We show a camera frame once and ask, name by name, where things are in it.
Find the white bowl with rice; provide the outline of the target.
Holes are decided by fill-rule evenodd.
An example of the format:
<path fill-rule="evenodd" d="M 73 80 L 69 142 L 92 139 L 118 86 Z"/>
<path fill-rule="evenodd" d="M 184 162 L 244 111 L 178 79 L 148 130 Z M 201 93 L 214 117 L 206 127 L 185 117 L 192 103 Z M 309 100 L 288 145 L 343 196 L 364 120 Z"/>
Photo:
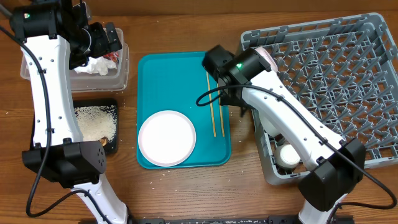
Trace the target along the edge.
<path fill-rule="evenodd" d="M 277 64 L 275 63 L 274 59 L 271 57 L 269 52 L 263 48 L 263 47 L 258 47 L 255 49 L 255 51 L 261 55 L 262 57 L 265 58 L 265 60 L 270 64 L 272 71 L 278 72 L 278 67 Z"/>

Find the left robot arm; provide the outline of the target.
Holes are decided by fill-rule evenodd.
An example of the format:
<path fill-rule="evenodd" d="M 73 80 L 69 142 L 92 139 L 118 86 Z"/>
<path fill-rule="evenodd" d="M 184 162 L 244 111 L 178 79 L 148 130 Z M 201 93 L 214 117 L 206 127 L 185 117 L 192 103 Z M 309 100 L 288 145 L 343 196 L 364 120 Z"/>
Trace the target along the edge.
<path fill-rule="evenodd" d="M 113 23 L 89 23 L 86 4 L 32 1 L 14 9 L 8 36 L 20 45 L 34 103 L 31 146 L 24 165 L 38 179 L 57 182 L 79 196 L 98 223 L 133 223 L 128 206 L 105 176 L 100 141 L 85 141 L 78 126 L 70 71 L 121 49 Z"/>

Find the red snack wrapper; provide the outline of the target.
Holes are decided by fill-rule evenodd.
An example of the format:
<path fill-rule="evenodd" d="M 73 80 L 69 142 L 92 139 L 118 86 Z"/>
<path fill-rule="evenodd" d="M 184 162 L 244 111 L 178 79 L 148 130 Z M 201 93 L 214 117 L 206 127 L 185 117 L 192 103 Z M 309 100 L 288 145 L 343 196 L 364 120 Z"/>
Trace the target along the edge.
<path fill-rule="evenodd" d="M 117 52 L 111 52 L 103 56 L 105 59 L 111 60 L 114 63 L 119 62 L 119 54 Z"/>

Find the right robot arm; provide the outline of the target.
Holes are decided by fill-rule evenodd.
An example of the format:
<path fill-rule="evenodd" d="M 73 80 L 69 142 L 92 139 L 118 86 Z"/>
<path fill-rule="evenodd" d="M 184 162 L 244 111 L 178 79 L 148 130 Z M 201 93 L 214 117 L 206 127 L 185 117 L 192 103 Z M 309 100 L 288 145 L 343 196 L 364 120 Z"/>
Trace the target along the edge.
<path fill-rule="evenodd" d="M 239 55 L 217 45 L 205 53 L 204 69 L 219 84 L 221 104 L 254 109 L 269 134 L 281 134 L 309 173 L 298 188 L 305 198 L 302 223 L 329 223 L 333 209 L 363 178 L 366 148 L 346 142 L 286 89 L 268 52 L 258 47 Z"/>

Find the grey bowl with brown scraps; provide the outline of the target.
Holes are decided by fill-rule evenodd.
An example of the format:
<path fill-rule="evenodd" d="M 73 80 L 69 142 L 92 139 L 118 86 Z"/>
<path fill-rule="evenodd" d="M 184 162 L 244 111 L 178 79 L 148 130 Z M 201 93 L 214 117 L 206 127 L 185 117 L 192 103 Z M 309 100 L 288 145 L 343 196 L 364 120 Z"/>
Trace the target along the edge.
<path fill-rule="evenodd" d="M 258 111 L 259 119 L 264 131 L 271 137 L 276 137 L 280 134 L 280 130 L 274 126 L 280 120 L 279 116 L 275 113 L 264 113 L 263 111 Z"/>

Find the white round plate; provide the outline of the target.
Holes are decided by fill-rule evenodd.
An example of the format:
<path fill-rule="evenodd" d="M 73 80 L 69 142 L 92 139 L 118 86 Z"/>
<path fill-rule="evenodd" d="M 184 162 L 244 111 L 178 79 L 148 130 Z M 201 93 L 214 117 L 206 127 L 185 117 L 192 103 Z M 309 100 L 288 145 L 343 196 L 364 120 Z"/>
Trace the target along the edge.
<path fill-rule="evenodd" d="M 160 167 L 181 164 L 192 154 L 197 140 L 193 123 L 178 111 L 163 110 L 149 116 L 138 134 L 141 154 Z"/>

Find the white cup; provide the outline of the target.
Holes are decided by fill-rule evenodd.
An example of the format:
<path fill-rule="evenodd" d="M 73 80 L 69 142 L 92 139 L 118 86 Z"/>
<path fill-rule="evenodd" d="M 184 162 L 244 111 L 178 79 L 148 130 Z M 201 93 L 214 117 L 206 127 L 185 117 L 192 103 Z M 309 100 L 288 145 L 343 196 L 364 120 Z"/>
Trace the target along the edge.
<path fill-rule="evenodd" d="M 295 169 L 300 162 L 300 156 L 291 144 L 279 146 L 275 150 L 274 158 L 279 167 L 288 170 Z"/>

